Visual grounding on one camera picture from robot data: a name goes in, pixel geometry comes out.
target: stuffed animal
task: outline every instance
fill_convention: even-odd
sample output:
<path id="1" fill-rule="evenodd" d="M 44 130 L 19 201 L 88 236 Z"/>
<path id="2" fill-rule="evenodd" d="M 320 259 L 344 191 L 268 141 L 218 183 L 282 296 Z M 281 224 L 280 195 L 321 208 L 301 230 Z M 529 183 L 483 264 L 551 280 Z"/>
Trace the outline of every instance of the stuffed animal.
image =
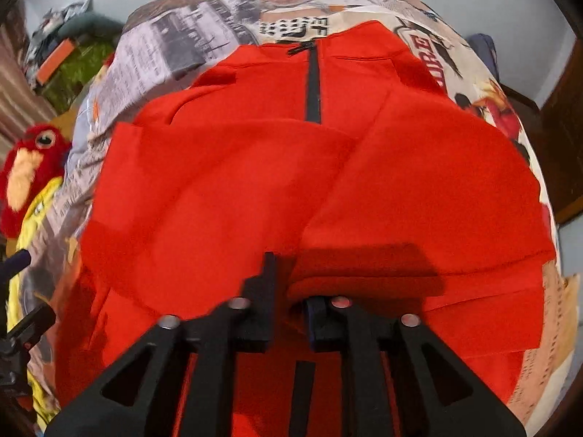
<path id="1" fill-rule="evenodd" d="M 0 172 L 0 231 L 16 238 L 28 206 L 55 177 L 63 175 L 71 143 L 51 125 L 28 129 L 8 153 Z"/>

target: metal rivet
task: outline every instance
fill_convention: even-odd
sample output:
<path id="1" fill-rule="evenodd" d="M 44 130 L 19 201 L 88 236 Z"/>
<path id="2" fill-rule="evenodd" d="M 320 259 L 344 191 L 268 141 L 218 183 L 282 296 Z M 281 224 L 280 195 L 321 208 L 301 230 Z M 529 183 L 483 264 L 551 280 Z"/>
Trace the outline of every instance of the metal rivet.
<path id="1" fill-rule="evenodd" d="M 176 315 L 164 315 L 158 320 L 158 326 L 172 330 L 180 325 L 180 319 Z"/>
<path id="2" fill-rule="evenodd" d="M 401 317 L 401 323 L 405 327 L 417 327 L 418 325 L 421 325 L 421 319 L 415 314 L 405 314 Z"/>
<path id="3" fill-rule="evenodd" d="M 243 309 L 248 309 L 251 306 L 251 301 L 245 297 L 233 297 L 229 302 L 228 306 L 236 311 L 242 311 Z"/>
<path id="4" fill-rule="evenodd" d="M 352 301 L 344 296 L 334 297 L 330 302 L 336 309 L 346 309 L 352 305 Z"/>

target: mattress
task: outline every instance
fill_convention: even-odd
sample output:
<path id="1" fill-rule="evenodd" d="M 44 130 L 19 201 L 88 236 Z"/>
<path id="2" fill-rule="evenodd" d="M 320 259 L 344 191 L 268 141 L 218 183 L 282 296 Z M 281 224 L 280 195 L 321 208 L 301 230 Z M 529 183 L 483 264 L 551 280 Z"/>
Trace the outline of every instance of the mattress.
<path id="1" fill-rule="evenodd" d="M 62 188 L 29 247 L 33 262 L 21 275 L 22 311 L 32 311 L 40 300 L 48 300 L 57 314 L 66 305 L 79 239 L 116 123 L 132 121 L 147 101 L 188 87 L 240 45 L 321 38 L 370 20 L 397 34 L 452 100 L 511 138 L 540 183 L 541 214 L 557 245 L 544 179 L 518 116 L 488 68 L 430 6 L 420 0 L 156 0 L 130 15 L 111 66 L 94 82 L 79 112 L 76 134 L 87 135 L 77 134 Z M 524 354 L 523 371 L 507 403 L 529 435 L 552 412 L 574 347 L 568 327 L 575 306 L 566 310 L 567 284 L 559 260 L 545 266 L 543 282 L 541 345 Z M 57 323 L 31 351 L 29 365 L 46 392 L 45 405 L 54 409 L 58 333 Z"/>

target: black zipper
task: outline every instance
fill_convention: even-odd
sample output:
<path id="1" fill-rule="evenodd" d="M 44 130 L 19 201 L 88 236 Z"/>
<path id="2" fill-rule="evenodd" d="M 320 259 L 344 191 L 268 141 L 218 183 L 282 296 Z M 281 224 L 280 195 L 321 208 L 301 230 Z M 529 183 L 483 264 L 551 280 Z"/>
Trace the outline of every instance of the black zipper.
<path id="1" fill-rule="evenodd" d="M 316 46 L 314 40 L 302 41 L 298 46 L 287 51 L 287 53 L 293 56 L 306 50 L 310 51 L 310 56 L 308 58 L 308 81 L 305 93 L 305 121 L 321 124 L 318 46 Z"/>

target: curtain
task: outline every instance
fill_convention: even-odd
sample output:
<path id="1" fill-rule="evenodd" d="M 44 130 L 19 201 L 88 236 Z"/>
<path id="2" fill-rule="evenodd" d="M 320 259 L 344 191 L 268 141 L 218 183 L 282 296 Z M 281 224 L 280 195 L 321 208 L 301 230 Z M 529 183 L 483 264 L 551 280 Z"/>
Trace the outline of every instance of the curtain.
<path id="1" fill-rule="evenodd" d="M 28 128 L 56 116 L 51 105 L 30 89 L 20 68 L 27 46 L 19 3 L 0 27 L 0 164 Z"/>

